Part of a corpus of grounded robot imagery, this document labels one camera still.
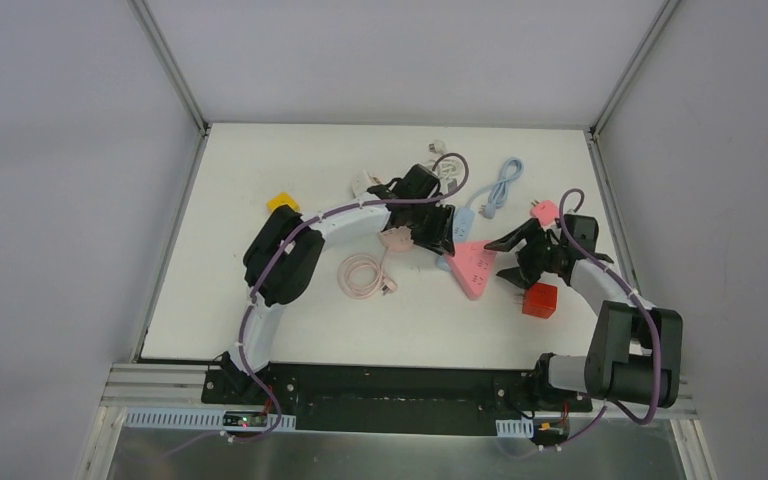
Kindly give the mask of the small pink adapter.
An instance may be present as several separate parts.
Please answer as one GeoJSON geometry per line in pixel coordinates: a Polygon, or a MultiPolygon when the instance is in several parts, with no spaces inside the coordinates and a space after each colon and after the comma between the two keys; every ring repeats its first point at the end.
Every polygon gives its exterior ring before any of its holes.
{"type": "Polygon", "coordinates": [[[554,228],[560,217],[559,207],[551,200],[534,201],[530,216],[537,220],[542,228],[554,228]]]}

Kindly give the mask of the light blue power strip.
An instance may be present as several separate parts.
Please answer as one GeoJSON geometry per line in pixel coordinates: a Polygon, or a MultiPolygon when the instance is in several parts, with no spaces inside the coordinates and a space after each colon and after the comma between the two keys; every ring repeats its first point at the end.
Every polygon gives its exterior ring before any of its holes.
{"type": "MultiPolygon", "coordinates": [[[[470,207],[459,207],[454,215],[452,224],[452,239],[455,244],[465,242],[470,234],[475,219],[475,211],[470,207]]],[[[436,266],[443,271],[450,272],[447,256],[437,258],[436,266]]]]}

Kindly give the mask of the pink power strip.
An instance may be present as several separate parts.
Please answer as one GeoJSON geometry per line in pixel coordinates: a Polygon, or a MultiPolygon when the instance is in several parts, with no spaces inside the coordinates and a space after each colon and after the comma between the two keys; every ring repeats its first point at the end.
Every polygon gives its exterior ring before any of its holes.
{"type": "Polygon", "coordinates": [[[455,254],[446,256],[446,262],[465,296],[478,300],[485,292],[497,252],[486,249],[488,240],[455,244],[455,254]]]}

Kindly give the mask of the red cube adapter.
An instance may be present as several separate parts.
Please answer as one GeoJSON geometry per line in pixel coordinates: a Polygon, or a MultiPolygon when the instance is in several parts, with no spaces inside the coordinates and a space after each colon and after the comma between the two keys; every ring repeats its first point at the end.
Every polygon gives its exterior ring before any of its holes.
{"type": "Polygon", "coordinates": [[[548,319],[557,309],[558,288],[551,284],[537,282],[530,288],[517,293],[515,298],[518,300],[522,314],[548,319]]]}

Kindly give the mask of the white cube adapter with picture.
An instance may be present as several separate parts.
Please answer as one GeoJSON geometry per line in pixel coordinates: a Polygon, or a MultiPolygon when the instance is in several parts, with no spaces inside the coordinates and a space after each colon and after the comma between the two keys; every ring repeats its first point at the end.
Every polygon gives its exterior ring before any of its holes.
{"type": "Polygon", "coordinates": [[[355,197],[360,197],[367,193],[370,188],[380,184],[381,181],[376,176],[363,169],[352,177],[350,190],[355,197]]]}

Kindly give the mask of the yellow cube adapter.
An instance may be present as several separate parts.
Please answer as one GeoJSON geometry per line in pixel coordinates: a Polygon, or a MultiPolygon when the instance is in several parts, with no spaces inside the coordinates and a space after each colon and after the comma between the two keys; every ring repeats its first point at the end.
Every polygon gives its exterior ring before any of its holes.
{"type": "Polygon", "coordinates": [[[294,212],[300,212],[301,208],[297,201],[287,192],[281,192],[266,202],[269,212],[274,212],[279,207],[286,206],[294,212]]]}

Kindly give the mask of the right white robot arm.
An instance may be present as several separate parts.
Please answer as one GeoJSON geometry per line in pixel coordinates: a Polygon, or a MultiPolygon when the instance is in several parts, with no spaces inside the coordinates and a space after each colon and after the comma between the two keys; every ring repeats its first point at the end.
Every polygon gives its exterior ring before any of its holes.
{"type": "Polygon", "coordinates": [[[529,219],[484,247],[515,254],[515,266],[499,271],[499,278],[529,290],[543,274],[554,274],[597,316],[585,355],[539,357],[527,384],[529,400],[550,410],[567,393],[582,394],[616,406],[638,425],[649,424],[678,397],[683,319],[646,300],[610,256],[598,252],[595,218],[561,210],[554,224],[547,229],[529,219]]]}

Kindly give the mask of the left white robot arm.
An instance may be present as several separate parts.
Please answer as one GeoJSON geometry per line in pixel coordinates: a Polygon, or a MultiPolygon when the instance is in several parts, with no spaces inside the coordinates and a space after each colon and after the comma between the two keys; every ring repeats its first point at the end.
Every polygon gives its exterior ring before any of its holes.
{"type": "Polygon", "coordinates": [[[459,153],[437,161],[446,160],[462,166],[462,178],[452,188],[442,185],[434,167],[415,164],[403,176],[373,183],[336,207],[302,214],[281,205],[270,214],[243,255],[245,309],[234,342],[220,358],[231,396],[248,405],[269,389],[262,372],[269,366],[283,309],[306,291],[327,246],[406,228],[419,247],[454,254],[455,208],[448,200],[466,185],[470,168],[459,153]]]}

